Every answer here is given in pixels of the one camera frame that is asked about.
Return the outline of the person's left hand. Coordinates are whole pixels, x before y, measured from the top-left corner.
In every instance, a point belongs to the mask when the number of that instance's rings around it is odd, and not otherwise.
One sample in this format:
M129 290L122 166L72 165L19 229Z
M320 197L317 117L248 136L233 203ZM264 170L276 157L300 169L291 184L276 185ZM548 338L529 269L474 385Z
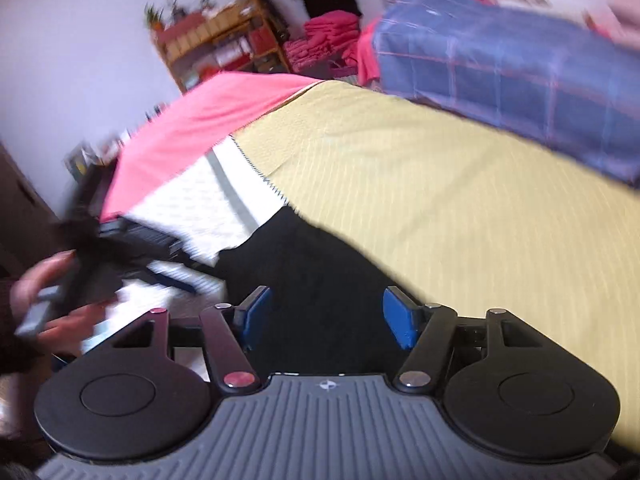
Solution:
M80 356L84 342L105 321L107 309L117 304L114 292L64 312L64 301L73 300L64 281L73 277L75 260L72 250L58 252L36 263L12 286L14 335L39 353Z

